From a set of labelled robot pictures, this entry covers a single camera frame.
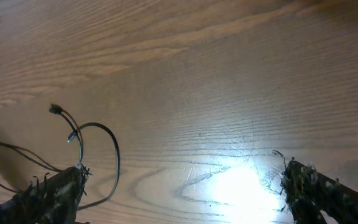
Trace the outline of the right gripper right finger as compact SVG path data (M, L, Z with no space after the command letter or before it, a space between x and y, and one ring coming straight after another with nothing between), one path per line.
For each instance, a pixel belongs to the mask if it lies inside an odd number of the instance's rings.
M358 192L295 159L284 161L281 178L285 201L295 223L358 223Z

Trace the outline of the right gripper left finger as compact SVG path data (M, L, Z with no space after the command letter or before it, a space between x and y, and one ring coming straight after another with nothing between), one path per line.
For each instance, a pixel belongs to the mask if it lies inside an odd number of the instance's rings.
M75 224L89 170L69 167L0 204L0 224Z

